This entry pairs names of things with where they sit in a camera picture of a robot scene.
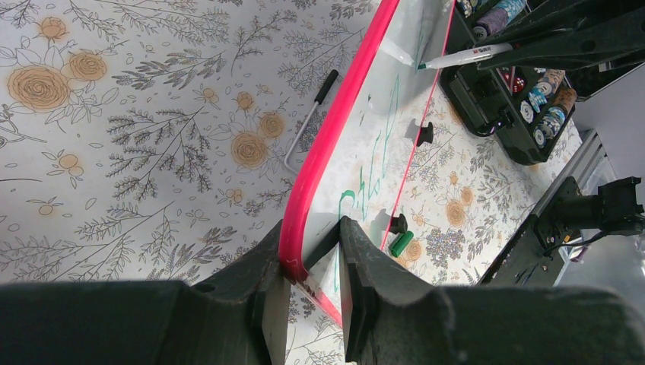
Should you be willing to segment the green marker cap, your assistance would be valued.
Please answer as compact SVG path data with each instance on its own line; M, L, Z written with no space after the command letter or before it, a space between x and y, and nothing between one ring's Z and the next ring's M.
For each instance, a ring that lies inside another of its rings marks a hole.
M408 244L414 238L414 233L407 231L400 233L389 245L389 253L393 258L398 258L405 251Z

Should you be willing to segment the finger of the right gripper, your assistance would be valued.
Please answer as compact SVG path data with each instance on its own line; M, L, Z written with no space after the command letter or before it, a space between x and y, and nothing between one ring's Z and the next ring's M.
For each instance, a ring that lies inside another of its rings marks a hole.
M537 45L562 36L580 51L626 51L644 46L643 1L546 1L479 46Z
M486 70L506 66L601 71L644 62L644 11L634 10L577 30L547 36L478 64Z

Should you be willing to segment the green whiteboard marker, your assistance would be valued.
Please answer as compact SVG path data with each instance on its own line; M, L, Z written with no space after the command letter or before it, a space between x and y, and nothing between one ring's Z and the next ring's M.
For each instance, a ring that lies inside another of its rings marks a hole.
M455 52L449 55L437 57L428 62L418 65L417 70L442 69L453 66L467 65L492 59L496 55L509 52L513 46L509 43L498 43L493 45L475 47Z

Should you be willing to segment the pink framed whiteboard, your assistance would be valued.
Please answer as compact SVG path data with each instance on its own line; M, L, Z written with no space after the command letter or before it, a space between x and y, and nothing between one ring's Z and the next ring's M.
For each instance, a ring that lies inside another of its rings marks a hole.
M297 174L279 241L296 285L342 322L338 223L357 221L373 245L390 220L416 150L438 72L417 70L446 49L453 1L384 1Z

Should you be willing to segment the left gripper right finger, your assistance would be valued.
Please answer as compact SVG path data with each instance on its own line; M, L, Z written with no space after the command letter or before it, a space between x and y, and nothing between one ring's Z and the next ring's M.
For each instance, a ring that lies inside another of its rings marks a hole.
M454 307L372 244L359 223L339 221L345 359L355 363L452 363Z

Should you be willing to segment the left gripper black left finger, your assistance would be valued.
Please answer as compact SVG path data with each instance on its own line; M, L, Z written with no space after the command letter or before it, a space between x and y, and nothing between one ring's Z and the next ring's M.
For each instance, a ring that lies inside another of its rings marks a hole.
M168 364L283 364L291 284L278 222L249 252L181 289L166 333Z

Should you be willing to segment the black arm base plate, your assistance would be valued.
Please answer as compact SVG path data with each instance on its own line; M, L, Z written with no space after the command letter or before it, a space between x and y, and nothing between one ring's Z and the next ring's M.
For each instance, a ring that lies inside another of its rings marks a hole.
M550 287L568 263L558 245L566 236L599 226L596 195L568 176L549 189L482 275L480 285Z

